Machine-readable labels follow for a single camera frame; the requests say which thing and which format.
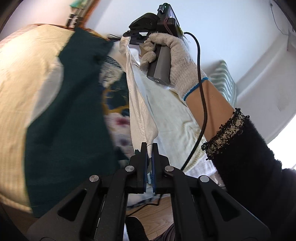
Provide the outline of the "bare forearm black sleeve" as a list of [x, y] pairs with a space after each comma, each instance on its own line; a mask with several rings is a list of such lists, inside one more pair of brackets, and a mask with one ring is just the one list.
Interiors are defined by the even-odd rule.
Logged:
[[208, 110], [202, 148], [228, 193], [268, 226], [273, 240], [295, 240], [295, 170], [282, 167], [249, 116], [233, 108], [209, 80], [185, 102], [198, 124], [203, 107]]

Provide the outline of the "white knit gloved hand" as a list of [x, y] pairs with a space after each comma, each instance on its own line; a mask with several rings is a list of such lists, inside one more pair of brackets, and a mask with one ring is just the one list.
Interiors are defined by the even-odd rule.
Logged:
[[185, 43], [172, 35], [164, 33], [152, 33], [143, 43], [142, 47], [146, 53], [142, 56], [140, 70], [147, 72], [149, 63], [156, 60], [156, 44], [167, 46], [171, 50], [170, 84], [180, 98], [187, 97], [199, 88], [199, 68], [192, 59]]

